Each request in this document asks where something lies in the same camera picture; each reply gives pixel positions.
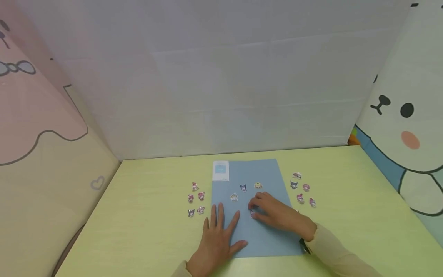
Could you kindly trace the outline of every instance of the light green table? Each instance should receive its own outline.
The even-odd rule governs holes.
[[[168,277],[200,241],[204,215],[187,217],[191,183],[205,191],[212,161],[276,158],[285,183],[293,172],[311,185],[317,208],[294,208],[329,228],[386,277],[443,276],[443,249],[359,146],[124,161],[57,277]],[[232,260],[221,276],[329,276],[313,256]]]

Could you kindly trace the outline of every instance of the left hand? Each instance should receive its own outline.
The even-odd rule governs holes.
[[[224,265],[232,256],[248,245],[247,241],[237,241],[229,246],[232,233],[240,218],[237,211],[226,230],[223,229],[225,210],[223,204],[218,204],[218,220],[215,205],[211,209],[211,224],[208,218],[203,223],[203,235],[197,251],[191,256],[186,265],[192,277],[207,277],[218,267]]]

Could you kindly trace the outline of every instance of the bear nose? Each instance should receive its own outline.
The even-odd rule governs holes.
[[[389,98],[384,95],[380,95],[378,97],[378,100],[380,100],[380,103],[385,106],[389,106],[391,104],[391,100],[389,100]]]

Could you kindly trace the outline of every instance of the hand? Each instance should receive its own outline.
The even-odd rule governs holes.
[[[207,277],[218,267],[225,264],[232,256],[248,245],[247,241],[237,241],[229,246],[232,232],[237,226],[240,211],[237,211],[228,228],[223,229],[225,210],[223,204],[218,204],[218,220],[215,213],[215,205],[211,209],[211,225],[208,218],[203,223],[203,235],[197,251],[191,256],[186,265],[192,277]]]
[[[253,218],[280,230],[298,234],[305,241],[314,239],[317,225],[307,216],[302,215],[291,207],[286,206],[267,192],[258,192],[248,204],[251,210],[260,207],[266,215],[254,213]]]

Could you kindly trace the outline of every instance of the sleeve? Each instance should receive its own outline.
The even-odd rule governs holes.
[[[186,261],[182,261],[171,277],[192,277],[191,273],[186,269]]]
[[[381,277],[373,267],[348,251],[328,229],[317,224],[314,239],[305,242],[311,253],[315,254],[334,273],[342,277]]]

